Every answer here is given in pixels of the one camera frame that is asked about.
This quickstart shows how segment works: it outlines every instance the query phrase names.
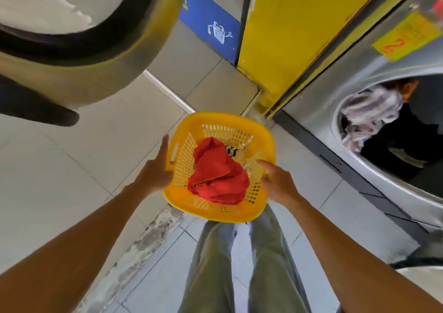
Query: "red number 2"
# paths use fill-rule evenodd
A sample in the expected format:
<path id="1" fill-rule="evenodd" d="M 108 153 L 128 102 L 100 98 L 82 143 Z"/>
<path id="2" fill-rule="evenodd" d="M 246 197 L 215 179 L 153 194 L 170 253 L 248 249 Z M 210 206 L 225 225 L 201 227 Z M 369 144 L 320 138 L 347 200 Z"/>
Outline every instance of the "red number 2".
<path id="1" fill-rule="evenodd" d="M 394 48 L 395 47 L 400 47 L 403 46 L 405 41 L 403 38 L 399 38 L 396 40 L 397 44 L 396 45 L 386 45 L 385 47 L 382 48 L 382 50 L 386 53 L 386 54 L 391 54 L 392 52 L 394 52 Z"/>

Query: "leg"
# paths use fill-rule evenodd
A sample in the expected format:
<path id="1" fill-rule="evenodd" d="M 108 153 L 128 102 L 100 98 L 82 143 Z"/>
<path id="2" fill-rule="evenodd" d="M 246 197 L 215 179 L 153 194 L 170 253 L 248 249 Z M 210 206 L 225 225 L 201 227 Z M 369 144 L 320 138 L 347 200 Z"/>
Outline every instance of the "leg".
<path id="1" fill-rule="evenodd" d="M 208 221 L 195 249 L 179 313 L 234 313 L 234 225 Z"/>
<path id="2" fill-rule="evenodd" d="M 251 313 L 311 313 L 291 252 L 271 207 L 251 222 L 254 272 L 249 285 Z"/>

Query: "forearm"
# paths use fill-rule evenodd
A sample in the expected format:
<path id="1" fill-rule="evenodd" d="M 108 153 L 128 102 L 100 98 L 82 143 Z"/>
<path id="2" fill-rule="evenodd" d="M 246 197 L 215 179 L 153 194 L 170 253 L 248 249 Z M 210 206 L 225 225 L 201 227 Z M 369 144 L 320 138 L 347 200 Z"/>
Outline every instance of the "forearm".
<path id="1" fill-rule="evenodd" d="M 346 313 L 443 312 L 443 306 L 338 229 L 303 197 L 285 204 L 311 243 Z"/>
<path id="2" fill-rule="evenodd" d="M 107 204 L 0 275 L 0 301 L 6 305 L 5 312 L 72 312 L 145 197 L 127 186 Z"/>

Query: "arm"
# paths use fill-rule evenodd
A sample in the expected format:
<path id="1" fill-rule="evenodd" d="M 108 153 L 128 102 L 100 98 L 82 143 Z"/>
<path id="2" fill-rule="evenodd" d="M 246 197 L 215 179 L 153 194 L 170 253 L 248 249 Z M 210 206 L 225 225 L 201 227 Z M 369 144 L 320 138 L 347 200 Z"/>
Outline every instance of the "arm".
<path id="1" fill-rule="evenodd" d="M 262 184 L 302 227 L 346 313 L 443 312 L 443 305 L 352 240 L 297 191 L 291 173 L 260 160 Z"/>
<path id="2" fill-rule="evenodd" d="M 72 312 L 138 205 L 172 180 L 165 171 L 168 136 L 136 181 L 104 206 L 0 275 L 5 312 Z"/>

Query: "person's left hand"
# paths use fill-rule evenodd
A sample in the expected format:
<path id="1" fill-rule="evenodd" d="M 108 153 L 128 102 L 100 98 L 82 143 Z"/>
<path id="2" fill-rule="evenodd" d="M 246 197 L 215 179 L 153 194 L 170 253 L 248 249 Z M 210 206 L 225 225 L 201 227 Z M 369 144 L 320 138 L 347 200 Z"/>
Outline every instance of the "person's left hand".
<path id="1" fill-rule="evenodd" d="M 146 192 L 147 195 L 167 187 L 174 176 L 173 171 L 166 170 L 168 140 L 169 135 L 163 136 L 162 145 L 157 157 L 146 162 L 133 183 L 135 188 Z"/>

